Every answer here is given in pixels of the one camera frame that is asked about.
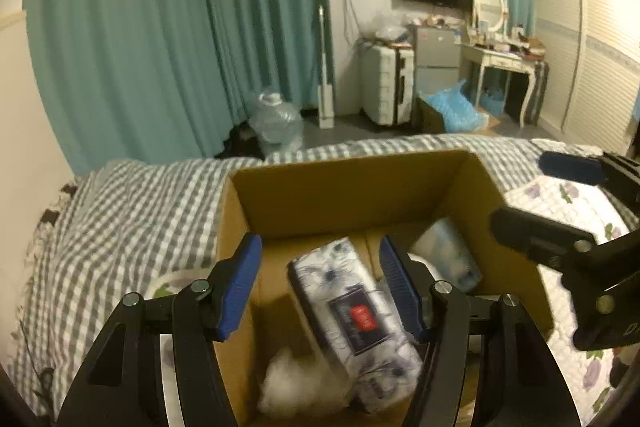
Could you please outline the white louvered wardrobe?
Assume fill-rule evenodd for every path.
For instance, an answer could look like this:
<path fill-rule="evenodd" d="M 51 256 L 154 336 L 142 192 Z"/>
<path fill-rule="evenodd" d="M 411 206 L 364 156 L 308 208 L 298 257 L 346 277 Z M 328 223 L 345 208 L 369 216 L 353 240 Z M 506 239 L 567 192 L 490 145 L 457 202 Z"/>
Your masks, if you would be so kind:
<path fill-rule="evenodd" d="M 639 126 L 639 0 L 535 0 L 535 36 L 550 67 L 541 127 L 627 153 Z"/>

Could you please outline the white suitcase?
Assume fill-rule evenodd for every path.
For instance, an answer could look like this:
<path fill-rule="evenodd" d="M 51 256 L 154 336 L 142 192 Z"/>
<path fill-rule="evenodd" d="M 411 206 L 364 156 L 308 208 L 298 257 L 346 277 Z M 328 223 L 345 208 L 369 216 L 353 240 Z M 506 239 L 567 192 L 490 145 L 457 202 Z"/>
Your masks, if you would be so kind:
<path fill-rule="evenodd" d="M 414 97 L 414 52 L 367 43 L 360 46 L 361 107 L 379 126 L 409 124 Z"/>

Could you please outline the grey mini fridge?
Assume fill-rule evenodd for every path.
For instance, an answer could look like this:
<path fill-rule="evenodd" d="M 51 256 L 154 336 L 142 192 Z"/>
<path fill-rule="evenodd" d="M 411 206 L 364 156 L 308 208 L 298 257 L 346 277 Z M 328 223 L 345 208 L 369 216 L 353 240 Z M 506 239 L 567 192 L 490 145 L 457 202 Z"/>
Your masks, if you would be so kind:
<path fill-rule="evenodd" d="M 413 28 L 414 92 L 432 95 L 454 87 L 459 80 L 460 43 L 448 28 Z"/>

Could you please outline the white dressing table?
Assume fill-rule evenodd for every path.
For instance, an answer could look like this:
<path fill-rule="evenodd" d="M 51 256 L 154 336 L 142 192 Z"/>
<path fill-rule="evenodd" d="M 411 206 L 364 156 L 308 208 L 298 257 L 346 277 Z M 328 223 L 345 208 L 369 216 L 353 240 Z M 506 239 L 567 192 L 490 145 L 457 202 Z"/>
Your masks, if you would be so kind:
<path fill-rule="evenodd" d="M 471 102 L 476 108 L 480 107 L 482 95 L 485 92 L 486 72 L 501 72 L 504 75 L 503 101 L 508 99 L 512 77 L 520 75 L 524 77 L 525 88 L 520 113 L 518 113 L 518 124 L 521 128 L 526 124 L 533 126 L 538 124 L 544 92 L 546 92 L 544 74 L 548 70 L 548 63 L 545 60 L 534 60 L 522 54 L 499 52 L 461 43 L 460 72 L 465 72 L 469 75 L 468 79 L 471 79 L 474 67 L 477 67 L 478 72 L 475 87 L 471 90 Z"/>

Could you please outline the white cotton fluff ball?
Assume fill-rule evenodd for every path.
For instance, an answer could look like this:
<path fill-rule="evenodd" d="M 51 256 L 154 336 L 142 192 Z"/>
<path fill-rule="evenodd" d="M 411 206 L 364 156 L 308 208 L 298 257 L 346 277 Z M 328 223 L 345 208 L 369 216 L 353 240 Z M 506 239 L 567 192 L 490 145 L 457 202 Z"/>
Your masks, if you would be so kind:
<path fill-rule="evenodd" d="M 346 409 L 352 382 L 326 358 L 296 358 L 281 349 L 269 362 L 260 386 L 258 411 L 271 418 L 328 416 Z"/>

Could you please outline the white floral quilt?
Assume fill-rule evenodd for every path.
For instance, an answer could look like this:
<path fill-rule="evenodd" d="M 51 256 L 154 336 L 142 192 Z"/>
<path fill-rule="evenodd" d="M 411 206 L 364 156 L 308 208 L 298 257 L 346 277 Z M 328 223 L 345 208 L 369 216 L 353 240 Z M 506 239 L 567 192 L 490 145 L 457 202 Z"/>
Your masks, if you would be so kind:
<path fill-rule="evenodd" d="M 587 231 L 599 244 L 629 232 L 612 202 L 594 186 L 538 176 L 504 197 L 511 206 Z M 416 231 L 400 233 L 399 237 L 409 242 L 411 259 L 424 263 L 433 274 L 440 275 L 448 265 L 435 259 L 433 251 L 437 247 L 451 246 L 452 232 L 457 229 L 455 225 L 419 225 Z M 586 425 L 612 397 L 638 348 L 576 350 L 570 340 L 577 326 L 570 293 L 562 286 L 558 273 L 544 267 L 539 273 L 554 320 L 548 345 L 570 388 L 580 421 Z"/>

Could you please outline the brown floor cardboard box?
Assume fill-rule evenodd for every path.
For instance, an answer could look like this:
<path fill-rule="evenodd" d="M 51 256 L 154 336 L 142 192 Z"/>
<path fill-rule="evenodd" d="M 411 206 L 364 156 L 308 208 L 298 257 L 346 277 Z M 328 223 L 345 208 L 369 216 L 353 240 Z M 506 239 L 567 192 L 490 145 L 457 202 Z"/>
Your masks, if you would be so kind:
<path fill-rule="evenodd" d="M 455 112 L 444 107 L 442 112 L 417 96 L 413 102 L 412 124 L 427 134 L 481 134 L 496 135 L 500 121 L 483 109 Z"/>

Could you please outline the white stick vacuum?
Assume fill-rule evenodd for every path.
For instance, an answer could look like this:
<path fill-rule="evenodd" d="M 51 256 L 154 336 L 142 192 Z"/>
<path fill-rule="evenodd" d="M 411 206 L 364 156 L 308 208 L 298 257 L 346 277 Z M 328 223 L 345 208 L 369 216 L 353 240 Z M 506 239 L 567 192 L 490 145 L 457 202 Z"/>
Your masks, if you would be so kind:
<path fill-rule="evenodd" d="M 326 58 L 326 20 L 323 5 L 318 7 L 320 30 L 320 72 L 321 81 L 318 86 L 319 127 L 323 130 L 334 128 L 333 86 L 329 83 L 328 59 Z"/>

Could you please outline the light blue tissue pack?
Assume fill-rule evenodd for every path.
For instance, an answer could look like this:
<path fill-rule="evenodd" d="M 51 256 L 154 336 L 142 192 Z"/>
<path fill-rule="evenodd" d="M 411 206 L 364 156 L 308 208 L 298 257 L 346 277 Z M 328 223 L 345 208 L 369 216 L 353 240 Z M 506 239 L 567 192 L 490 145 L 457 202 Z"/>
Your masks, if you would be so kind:
<path fill-rule="evenodd" d="M 483 278 L 480 269 L 449 218 L 435 221 L 409 247 L 412 260 L 420 260 L 436 281 L 448 281 L 469 294 Z"/>

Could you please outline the blue plastic bag pile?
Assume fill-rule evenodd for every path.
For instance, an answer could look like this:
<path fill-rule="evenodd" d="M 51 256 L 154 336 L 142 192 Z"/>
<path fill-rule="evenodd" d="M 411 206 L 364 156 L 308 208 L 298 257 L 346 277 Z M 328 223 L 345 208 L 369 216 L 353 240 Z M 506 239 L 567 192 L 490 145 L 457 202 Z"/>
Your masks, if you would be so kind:
<path fill-rule="evenodd" d="M 423 95 L 422 101 L 442 117 L 447 133 L 463 133 L 486 130 L 489 116 L 480 113 L 464 94 L 466 80 L 459 80 L 454 87 L 434 94 Z"/>

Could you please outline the white oval vanity mirror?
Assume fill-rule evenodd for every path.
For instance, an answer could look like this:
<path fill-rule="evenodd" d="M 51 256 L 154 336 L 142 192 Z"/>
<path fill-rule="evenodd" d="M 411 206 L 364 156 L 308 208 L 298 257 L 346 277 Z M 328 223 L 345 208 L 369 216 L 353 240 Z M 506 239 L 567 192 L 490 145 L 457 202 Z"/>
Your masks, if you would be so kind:
<path fill-rule="evenodd" d="M 474 25 L 488 32 L 503 31 L 508 22 L 506 0 L 474 0 Z"/>

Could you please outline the patterned tissue pack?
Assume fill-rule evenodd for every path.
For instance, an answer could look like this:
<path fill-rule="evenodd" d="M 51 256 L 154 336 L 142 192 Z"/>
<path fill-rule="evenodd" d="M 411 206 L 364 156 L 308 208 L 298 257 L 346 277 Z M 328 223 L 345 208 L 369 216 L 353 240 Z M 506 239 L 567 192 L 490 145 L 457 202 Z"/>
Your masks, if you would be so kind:
<path fill-rule="evenodd" d="M 312 335 L 369 413 L 412 395 L 422 360 L 350 239 L 288 262 L 288 283 Z"/>

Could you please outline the clear water jug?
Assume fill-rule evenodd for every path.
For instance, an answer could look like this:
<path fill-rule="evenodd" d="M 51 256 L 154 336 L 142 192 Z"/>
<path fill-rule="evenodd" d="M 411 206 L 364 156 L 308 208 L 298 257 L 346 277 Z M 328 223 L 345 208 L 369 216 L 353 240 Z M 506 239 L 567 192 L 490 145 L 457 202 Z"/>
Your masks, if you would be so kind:
<path fill-rule="evenodd" d="M 257 95 L 248 124 L 265 156 L 294 153 L 304 146 L 304 121 L 299 109 L 271 89 Z"/>

